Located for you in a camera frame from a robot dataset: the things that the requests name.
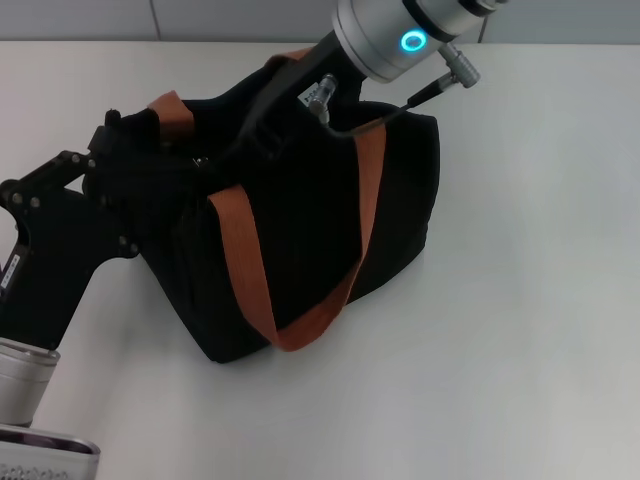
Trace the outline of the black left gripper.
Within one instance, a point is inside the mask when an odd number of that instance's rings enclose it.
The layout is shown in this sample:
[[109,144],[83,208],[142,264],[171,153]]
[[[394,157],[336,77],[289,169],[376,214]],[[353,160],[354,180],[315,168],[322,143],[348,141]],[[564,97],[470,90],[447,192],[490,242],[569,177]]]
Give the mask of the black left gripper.
[[[86,154],[63,150],[1,183],[1,207],[18,227],[1,275],[2,338],[57,349],[95,270],[139,253],[118,220],[134,219],[136,161],[103,158],[115,149],[119,120],[107,112]],[[96,176],[98,204],[69,188],[84,176]]]

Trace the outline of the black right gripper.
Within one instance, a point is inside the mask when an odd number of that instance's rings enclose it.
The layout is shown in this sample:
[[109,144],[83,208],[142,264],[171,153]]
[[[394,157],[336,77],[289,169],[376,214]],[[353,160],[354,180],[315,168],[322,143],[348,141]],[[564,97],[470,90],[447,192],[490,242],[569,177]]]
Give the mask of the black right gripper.
[[327,74],[337,81],[330,101],[332,106],[359,100],[365,76],[353,65],[333,32],[302,58],[285,62],[259,92],[243,125],[225,120],[214,128],[214,154],[209,161],[209,171],[250,173],[251,145],[264,161],[275,161],[288,140],[317,127],[317,119],[299,96]]

